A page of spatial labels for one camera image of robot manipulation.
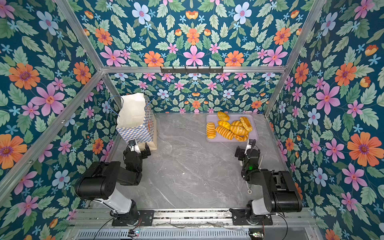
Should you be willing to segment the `lilac plastic tray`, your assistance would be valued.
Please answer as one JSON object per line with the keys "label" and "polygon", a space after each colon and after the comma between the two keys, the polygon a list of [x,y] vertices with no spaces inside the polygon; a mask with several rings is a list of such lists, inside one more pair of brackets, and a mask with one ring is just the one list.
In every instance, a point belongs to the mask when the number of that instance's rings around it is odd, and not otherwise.
{"label": "lilac plastic tray", "polygon": [[217,113],[206,117],[206,139],[211,143],[238,143],[259,140],[251,115]]}

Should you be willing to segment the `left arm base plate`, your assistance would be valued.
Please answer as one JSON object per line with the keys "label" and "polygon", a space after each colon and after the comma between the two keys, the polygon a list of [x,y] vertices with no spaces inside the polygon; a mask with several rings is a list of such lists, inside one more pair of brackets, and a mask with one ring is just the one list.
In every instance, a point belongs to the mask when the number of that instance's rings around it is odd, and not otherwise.
{"label": "left arm base plate", "polygon": [[154,210],[131,210],[126,214],[114,214],[113,227],[151,226],[154,220]]}

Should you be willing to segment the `croissant shaped fake bread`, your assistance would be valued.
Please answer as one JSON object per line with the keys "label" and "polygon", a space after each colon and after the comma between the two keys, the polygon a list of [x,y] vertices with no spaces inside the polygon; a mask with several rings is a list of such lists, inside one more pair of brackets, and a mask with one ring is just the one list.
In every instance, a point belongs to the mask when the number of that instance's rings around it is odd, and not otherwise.
{"label": "croissant shaped fake bread", "polygon": [[235,135],[235,139],[239,142],[245,142],[249,138],[249,135]]}

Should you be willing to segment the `blue checkered paper bag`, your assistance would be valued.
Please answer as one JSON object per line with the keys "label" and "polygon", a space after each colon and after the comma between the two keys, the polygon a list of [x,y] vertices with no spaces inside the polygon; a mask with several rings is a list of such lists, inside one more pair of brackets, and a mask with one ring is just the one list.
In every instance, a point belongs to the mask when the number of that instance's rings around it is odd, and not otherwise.
{"label": "blue checkered paper bag", "polygon": [[120,100],[122,104],[119,110],[112,110],[117,115],[116,130],[121,138],[127,144],[135,141],[140,150],[145,146],[151,151],[157,150],[157,122],[149,98],[143,93],[136,93],[112,96],[111,100]]}

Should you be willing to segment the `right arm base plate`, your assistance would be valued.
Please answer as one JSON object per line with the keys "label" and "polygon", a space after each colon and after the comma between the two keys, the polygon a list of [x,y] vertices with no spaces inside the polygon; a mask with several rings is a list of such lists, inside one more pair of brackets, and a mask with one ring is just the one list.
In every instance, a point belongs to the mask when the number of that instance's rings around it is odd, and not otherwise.
{"label": "right arm base plate", "polygon": [[270,215],[254,215],[247,209],[229,209],[234,226],[272,226]]}

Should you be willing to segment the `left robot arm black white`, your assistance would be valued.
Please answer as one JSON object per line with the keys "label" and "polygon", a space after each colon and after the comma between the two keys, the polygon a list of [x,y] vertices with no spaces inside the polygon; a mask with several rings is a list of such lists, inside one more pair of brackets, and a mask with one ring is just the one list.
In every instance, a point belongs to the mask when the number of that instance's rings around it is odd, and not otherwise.
{"label": "left robot arm black white", "polygon": [[126,166],[121,167],[117,161],[93,163],[76,183],[76,195],[108,207],[114,227],[151,226],[155,211],[139,211],[136,202],[116,188],[117,184],[138,186],[143,176],[143,160],[150,155],[151,150],[147,144],[141,150],[134,140],[130,140],[124,151]]}

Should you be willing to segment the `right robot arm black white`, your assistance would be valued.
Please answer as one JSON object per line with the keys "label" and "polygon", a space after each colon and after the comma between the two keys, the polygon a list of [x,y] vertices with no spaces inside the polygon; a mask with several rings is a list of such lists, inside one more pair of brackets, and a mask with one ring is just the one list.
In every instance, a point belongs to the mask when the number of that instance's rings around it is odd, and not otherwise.
{"label": "right robot arm black white", "polygon": [[271,225],[272,214],[302,211],[302,199],[288,171],[261,169],[261,151],[252,147],[237,147],[235,158],[242,162],[241,177],[248,187],[261,188],[261,195],[249,200],[244,210],[233,212],[235,225]]}

